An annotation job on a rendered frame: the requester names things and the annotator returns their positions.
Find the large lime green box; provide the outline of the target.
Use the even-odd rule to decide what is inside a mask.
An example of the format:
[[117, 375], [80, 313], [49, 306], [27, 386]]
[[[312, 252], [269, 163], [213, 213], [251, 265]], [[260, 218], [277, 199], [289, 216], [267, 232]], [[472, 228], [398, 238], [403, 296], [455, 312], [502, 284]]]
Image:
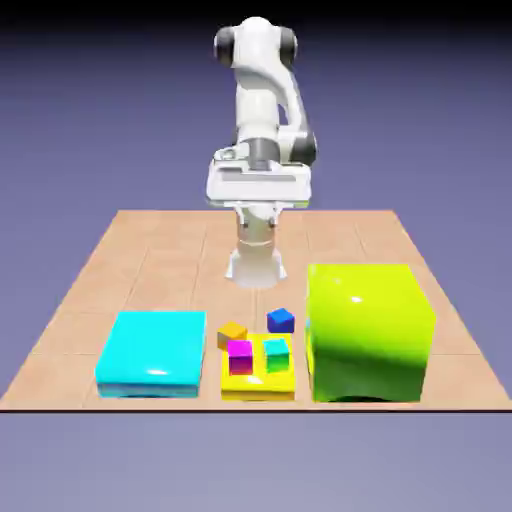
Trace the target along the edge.
[[406, 264], [308, 267], [305, 344], [316, 402], [417, 402], [436, 315]]

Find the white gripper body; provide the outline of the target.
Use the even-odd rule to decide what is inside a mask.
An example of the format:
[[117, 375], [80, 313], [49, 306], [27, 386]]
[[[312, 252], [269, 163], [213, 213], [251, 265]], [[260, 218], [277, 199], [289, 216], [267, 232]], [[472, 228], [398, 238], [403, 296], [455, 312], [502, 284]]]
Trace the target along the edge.
[[270, 163], [256, 171], [247, 160], [215, 161], [209, 166], [206, 197], [215, 205], [271, 202], [307, 204], [311, 199], [311, 169], [306, 165]]

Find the large cyan box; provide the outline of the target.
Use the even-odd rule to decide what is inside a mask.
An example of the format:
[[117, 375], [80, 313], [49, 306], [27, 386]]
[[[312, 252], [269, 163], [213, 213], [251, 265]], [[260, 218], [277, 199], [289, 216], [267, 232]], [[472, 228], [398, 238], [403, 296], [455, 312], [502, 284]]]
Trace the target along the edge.
[[204, 311], [123, 311], [95, 367], [98, 394], [195, 398], [205, 341]]

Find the small teal cube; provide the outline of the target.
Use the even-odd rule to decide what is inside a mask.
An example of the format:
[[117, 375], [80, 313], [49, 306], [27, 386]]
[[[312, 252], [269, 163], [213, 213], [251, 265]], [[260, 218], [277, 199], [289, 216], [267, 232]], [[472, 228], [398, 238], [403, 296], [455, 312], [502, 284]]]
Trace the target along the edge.
[[290, 362], [289, 347], [284, 338], [263, 342], [266, 370], [268, 373], [287, 371]]

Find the small blue cube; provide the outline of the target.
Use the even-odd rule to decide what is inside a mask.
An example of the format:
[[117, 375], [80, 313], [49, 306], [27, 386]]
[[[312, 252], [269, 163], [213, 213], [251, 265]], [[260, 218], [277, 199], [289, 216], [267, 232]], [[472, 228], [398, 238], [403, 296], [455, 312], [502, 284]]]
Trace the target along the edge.
[[270, 311], [267, 313], [267, 330], [270, 333], [293, 333], [295, 316], [285, 308]]

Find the small orange cube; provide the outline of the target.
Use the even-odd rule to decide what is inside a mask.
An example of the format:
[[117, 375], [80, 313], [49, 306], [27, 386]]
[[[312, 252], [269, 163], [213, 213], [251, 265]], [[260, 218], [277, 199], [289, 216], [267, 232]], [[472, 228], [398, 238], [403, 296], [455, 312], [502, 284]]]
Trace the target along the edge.
[[247, 328], [237, 322], [227, 322], [217, 330], [217, 346], [219, 349], [226, 350], [227, 344], [232, 340], [245, 340], [247, 338]]

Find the large yellow box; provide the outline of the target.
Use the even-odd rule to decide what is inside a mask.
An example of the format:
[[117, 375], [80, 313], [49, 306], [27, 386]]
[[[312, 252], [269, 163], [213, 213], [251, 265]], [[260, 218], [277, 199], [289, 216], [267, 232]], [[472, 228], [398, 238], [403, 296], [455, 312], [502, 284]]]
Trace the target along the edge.
[[[284, 338], [290, 352], [287, 371], [268, 373], [266, 370], [263, 342]], [[228, 351], [223, 350], [221, 365], [221, 396], [225, 400], [279, 401], [295, 398], [295, 367], [290, 334], [249, 333], [245, 340], [253, 346], [253, 372], [250, 375], [230, 375]]]

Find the small magenta cube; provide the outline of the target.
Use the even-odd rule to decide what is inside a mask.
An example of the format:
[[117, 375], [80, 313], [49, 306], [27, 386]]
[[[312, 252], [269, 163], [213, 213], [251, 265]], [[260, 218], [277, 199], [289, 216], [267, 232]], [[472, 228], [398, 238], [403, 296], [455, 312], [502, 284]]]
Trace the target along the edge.
[[253, 372], [253, 346], [249, 340], [230, 340], [227, 343], [230, 375], [250, 375]]

